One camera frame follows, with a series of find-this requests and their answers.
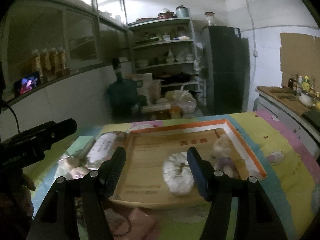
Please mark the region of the pink plush scrunchie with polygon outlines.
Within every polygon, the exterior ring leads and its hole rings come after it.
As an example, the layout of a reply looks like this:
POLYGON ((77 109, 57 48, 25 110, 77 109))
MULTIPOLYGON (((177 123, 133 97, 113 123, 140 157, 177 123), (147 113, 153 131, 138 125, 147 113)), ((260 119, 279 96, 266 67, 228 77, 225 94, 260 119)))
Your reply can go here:
POLYGON ((80 160, 74 157, 62 158, 58 163, 55 177, 65 177, 67 180, 83 178, 90 170, 80 165, 80 160))

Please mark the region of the floral tissue pack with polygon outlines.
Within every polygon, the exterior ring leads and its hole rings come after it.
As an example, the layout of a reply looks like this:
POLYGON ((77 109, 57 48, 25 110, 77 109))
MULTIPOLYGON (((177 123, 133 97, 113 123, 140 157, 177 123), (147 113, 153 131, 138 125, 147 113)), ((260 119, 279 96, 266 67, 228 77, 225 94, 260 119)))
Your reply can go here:
POLYGON ((87 154, 87 163, 95 166, 112 158, 117 147, 123 147, 126 141, 126 132, 103 133, 93 144, 87 154))

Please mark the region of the colourful cartoon play mat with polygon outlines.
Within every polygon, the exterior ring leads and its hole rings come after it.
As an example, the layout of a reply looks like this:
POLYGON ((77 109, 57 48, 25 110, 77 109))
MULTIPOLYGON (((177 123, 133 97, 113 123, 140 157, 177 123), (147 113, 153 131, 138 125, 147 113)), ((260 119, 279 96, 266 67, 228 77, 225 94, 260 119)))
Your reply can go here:
MULTIPOLYGON (((262 185, 288 238, 299 239, 319 210, 319 165, 285 122, 266 111, 230 114, 225 119, 237 129, 266 170, 267 178, 262 185)), ((65 140, 52 148, 52 156, 44 160, 43 173, 37 177, 39 188, 33 194, 35 207, 40 206, 59 172, 54 160, 65 152, 75 153, 83 149, 85 141, 94 135, 201 121, 202 118, 198 117, 109 124, 79 132, 76 139, 65 140)), ((204 214, 208 210, 209 205, 205 204, 198 209, 162 211, 145 238, 199 239, 204 227, 204 214)))

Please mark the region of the small plush doll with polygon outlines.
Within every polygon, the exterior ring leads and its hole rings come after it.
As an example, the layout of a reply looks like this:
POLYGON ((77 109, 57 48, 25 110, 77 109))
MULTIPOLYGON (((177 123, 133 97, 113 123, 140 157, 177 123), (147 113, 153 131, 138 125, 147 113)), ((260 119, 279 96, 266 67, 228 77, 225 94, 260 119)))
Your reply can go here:
POLYGON ((231 159, 231 143, 226 134, 217 139, 212 148, 211 161, 215 170, 220 170, 230 178, 239 179, 236 166, 231 159))

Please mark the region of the white floral scrunchie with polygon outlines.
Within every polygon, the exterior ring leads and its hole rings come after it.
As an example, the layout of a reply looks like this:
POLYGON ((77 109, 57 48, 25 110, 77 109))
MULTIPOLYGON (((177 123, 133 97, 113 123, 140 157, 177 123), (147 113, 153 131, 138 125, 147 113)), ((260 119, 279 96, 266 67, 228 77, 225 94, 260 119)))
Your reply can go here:
POLYGON ((194 178, 188 164, 187 152, 174 153, 167 157, 162 172, 171 194, 185 196, 191 192, 194 178))

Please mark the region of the green water jug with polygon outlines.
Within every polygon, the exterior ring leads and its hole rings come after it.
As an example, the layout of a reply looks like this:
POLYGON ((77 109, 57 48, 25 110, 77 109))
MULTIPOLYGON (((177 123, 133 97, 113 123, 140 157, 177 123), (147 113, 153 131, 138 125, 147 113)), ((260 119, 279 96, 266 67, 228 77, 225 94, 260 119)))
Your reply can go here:
POLYGON ((115 117, 132 115, 132 108, 138 104, 138 92, 135 81, 125 79, 121 72, 116 72, 116 82, 112 83, 107 94, 115 117))

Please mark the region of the wooden kitchen counter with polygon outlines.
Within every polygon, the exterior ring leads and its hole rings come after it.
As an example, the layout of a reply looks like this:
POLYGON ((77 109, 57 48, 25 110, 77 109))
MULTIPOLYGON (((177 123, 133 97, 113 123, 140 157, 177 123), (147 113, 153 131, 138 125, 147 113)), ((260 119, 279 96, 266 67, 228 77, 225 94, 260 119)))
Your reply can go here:
POLYGON ((307 107, 288 88, 258 86, 258 106, 264 107, 274 114, 282 111, 294 119, 319 121, 319 110, 314 106, 307 107))

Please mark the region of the white bowl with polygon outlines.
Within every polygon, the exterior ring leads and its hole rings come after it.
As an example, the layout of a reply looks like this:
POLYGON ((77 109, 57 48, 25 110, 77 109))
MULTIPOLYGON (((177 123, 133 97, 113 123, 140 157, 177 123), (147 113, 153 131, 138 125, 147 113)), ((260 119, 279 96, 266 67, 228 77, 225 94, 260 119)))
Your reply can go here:
POLYGON ((299 101, 306 107, 313 107, 315 105, 313 97, 309 94, 301 93, 298 97, 299 101))

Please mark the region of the clear plastic bag of food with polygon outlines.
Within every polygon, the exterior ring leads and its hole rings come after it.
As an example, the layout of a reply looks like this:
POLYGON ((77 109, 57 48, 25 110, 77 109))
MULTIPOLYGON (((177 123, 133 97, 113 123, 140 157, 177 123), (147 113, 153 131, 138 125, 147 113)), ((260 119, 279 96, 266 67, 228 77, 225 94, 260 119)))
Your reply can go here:
POLYGON ((165 93, 165 98, 170 102, 172 106, 180 107, 182 113, 192 114, 197 109, 197 101, 189 92, 182 86, 178 90, 171 90, 165 93))

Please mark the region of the dark green refrigerator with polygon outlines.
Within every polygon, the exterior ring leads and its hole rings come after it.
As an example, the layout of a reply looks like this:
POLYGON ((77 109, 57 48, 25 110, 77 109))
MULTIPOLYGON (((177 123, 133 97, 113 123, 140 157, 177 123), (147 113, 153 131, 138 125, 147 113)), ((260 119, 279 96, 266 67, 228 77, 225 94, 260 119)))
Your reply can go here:
POLYGON ((208 111, 211 115, 241 112, 248 55, 240 29, 209 25, 202 39, 208 111))

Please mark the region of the metal shelf rack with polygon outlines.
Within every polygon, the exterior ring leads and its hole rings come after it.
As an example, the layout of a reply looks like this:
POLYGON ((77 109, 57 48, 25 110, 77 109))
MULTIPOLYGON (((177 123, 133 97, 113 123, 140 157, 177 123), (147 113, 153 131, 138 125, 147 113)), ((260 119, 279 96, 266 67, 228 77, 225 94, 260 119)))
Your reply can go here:
POLYGON ((151 74, 161 95, 181 89, 200 100, 203 81, 191 18, 136 21, 129 24, 129 34, 135 73, 151 74))

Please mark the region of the glass jar on fridge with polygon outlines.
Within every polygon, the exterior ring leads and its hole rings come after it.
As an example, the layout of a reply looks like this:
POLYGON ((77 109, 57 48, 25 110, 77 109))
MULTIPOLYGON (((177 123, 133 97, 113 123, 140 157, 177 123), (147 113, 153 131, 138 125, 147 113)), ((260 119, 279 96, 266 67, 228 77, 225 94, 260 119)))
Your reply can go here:
POLYGON ((214 12, 211 12, 211 11, 205 12, 204 16, 206 18, 208 26, 216 25, 216 19, 215 19, 215 13, 214 12))

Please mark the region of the teal pot on shelf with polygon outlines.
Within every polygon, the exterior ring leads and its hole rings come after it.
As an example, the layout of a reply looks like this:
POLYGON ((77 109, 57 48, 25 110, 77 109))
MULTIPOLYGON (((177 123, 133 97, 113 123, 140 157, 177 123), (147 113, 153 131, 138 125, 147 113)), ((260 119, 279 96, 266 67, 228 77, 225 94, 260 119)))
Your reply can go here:
POLYGON ((188 8, 185 7, 184 5, 179 5, 176 8, 176 16, 182 17, 182 18, 190 17, 188 8))

